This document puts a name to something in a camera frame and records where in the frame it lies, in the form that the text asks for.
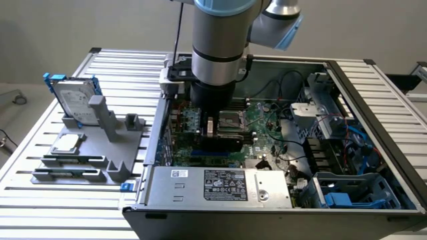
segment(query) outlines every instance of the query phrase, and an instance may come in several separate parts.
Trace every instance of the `power supply label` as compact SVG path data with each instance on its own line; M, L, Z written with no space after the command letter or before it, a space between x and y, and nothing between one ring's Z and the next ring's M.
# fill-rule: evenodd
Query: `power supply label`
M208 201L246 201L245 171L204 170L202 197Z

